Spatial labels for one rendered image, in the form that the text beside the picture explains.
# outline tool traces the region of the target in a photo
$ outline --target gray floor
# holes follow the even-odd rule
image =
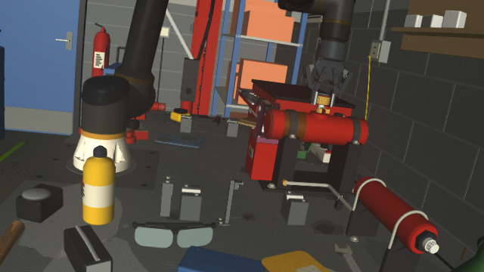
[[[134,240],[131,223],[173,222],[173,218],[179,215],[180,192],[184,184],[201,186],[200,220],[217,222],[225,214],[231,178],[243,181],[244,185],[234,191],[230,226],[217,226],[213,241],[204,248],[258,260],[301,250],[326,268],[345,272],[350,269],[343,257],[334,253],[334,244],[340,247],[349,244],[355,250],[353,258],[361,271],[378,271],[390,238],[387,229],[380,226],[377,237],[360,237],[358,243],[350,242],[344,234],[349,211],[334,210],[331,196],[308,198],[306,225],[287,226],[280,212],[282,193],[263,192],[259,183],[251,181],[245,170],[249,128],[240,126],[237,138],[227,138],[225,120],[217,129],[211,129],[210,122],[211,119],[194,117],[192,133],[183,134],[206,139],[201,149],[196,150],[154,142],[160,134],[181,134],[180,124],[171,121],[165,113],[148,113],[147,120],[141,121],[150,137],[129,146],[137,167],[128,175],[116,178],[115,219],[107,225],[93,227],[113,257],[115,272],[176,271],[187,249],[176,244],[168,249],[140,246]],[[85,225],[79,192],[82,176],[66,167],[78,140],[78,134],[66,138],[7,131],[6,138],[0,142],[0,154],[19,141],[26,142],[0,162],[0,191],[8,192],[0,205],[0,233],[12,221],[18,220],[14,200],[24,190],[39,183],[64,189],[61,210],[41,224],[23,220],[26,229],[0,266],[0,271],[73,271],[63,249],[63,230],[76,224]],[[35,161],[33,156],[42,161]],[[297,165],[301,170],[320,167],[314,156],[308,156]],[[175,185],[171,219],[160,217],[161,184],[167,175],[172,176]],[[435,256],[425,254],[417,271],[450,269]]]

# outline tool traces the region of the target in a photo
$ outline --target red metal column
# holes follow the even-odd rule
[[[200,59],[198,70],[197,97],[193,105],[193,114],[209,115],[210,96],[212,94],[213,70],[215,68],[215,58],[217,43],[219,40],[219,28],[222,15],[223,0],[215,0],[213,9],[212,24],[209,35],[206,39],[205,54]],[[191,53],[195,58],[198,56],[200,45],[203,41],[205,28],[207,27],[211,0],[197,0],[195,10],[194,32],[191,38]]]

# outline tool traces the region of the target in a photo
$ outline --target red toolbox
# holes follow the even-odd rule
[[[274,171],[275,154],[278,151],[279,140],[266,139],[261,133],[254,138],[255,129],[250,129],[249,146],[245,159],[245,169],[250,179],[270,181]]]

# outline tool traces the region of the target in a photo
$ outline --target green floor tape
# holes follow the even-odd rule
[[[24,142],[20,142],[18,145],[16,145],[14,148],[10,149],[7,153],[3,154],[0,156],[0,162],[4,160],[6,157],[8,157],[10,154],[12,154],[15,150],[19,149],[21,146],[25,144]]]

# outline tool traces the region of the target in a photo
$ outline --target yellow cord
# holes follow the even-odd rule
[[[368,115],[368,96],[370,95],[370,68],[371,68],[371,56],[368,56],[368,92],[366,93],[365,121]]]

